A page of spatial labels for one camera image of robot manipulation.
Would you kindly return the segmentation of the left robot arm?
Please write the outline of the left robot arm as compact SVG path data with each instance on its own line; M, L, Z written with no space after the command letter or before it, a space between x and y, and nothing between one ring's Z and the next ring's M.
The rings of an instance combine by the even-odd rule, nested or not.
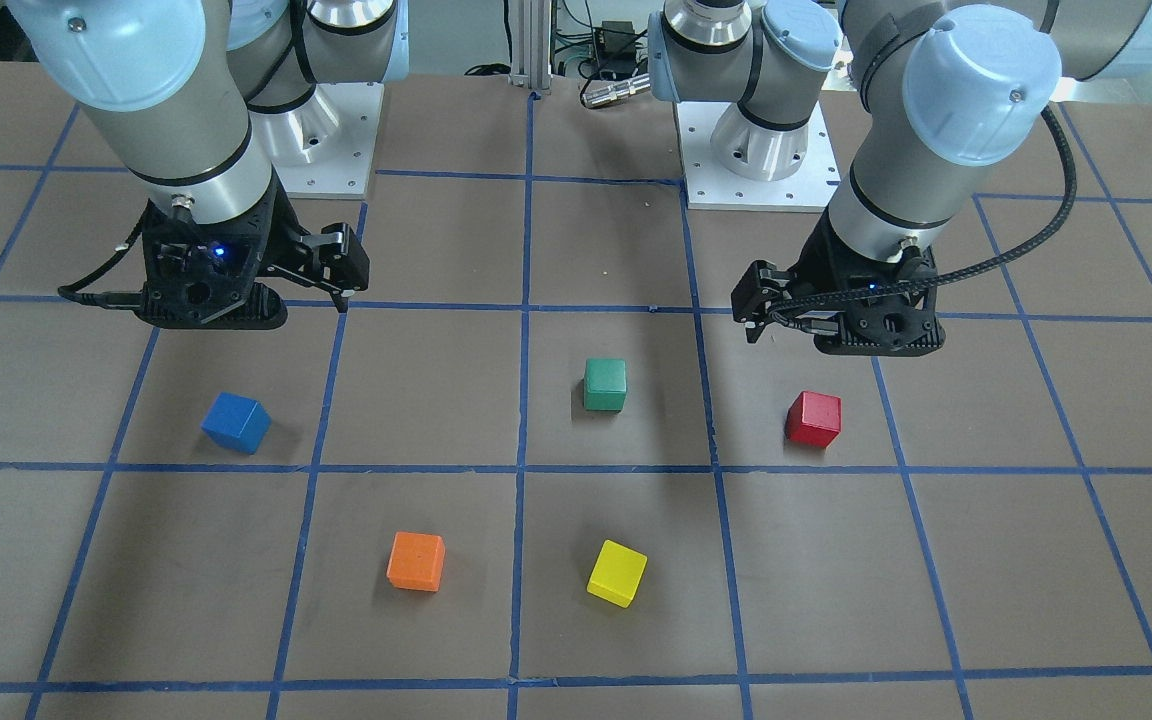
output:
M749 342L780 324L823 354L918 357L945 342L938 287L1021 258L1068 219L1076 168L1051 97L1062 78L1151 69L1152 1L667 1L646 28L653 94L726 104L723 162L746 177L760 176L756 142L805 141L841 44L867 137L799 260L751 264L732 316ZM938 234L1037 120L1061 161L1055 215L996 258L938 272Z

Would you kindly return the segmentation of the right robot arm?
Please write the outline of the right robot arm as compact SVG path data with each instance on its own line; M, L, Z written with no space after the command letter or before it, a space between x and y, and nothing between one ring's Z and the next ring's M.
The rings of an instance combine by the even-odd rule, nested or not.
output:
M266 279L369 287L351 225L306 232L280 173L347 158L332 85L403 79L404 1L12 1L38 61L147 191L108 262L61 300L168 329L275 329Z

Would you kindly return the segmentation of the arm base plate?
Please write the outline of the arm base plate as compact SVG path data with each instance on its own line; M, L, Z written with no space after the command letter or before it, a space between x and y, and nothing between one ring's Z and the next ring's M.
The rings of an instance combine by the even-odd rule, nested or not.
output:
M799 154L787 156L795 161L794 172L785 179L771 179L771 164L759 177L740 176L723 161L735 164L733 152L721 150L713 141L721 123L722 103L680 103L675 106L679 146L685 170L685 188L691 209L799 211L819 213L826 209L841 181L841 165L823 115L814 105L808 126L799 129L806 141Z
M365 199L385 88L319 85L301 108L255 113L253 135L293 199Z

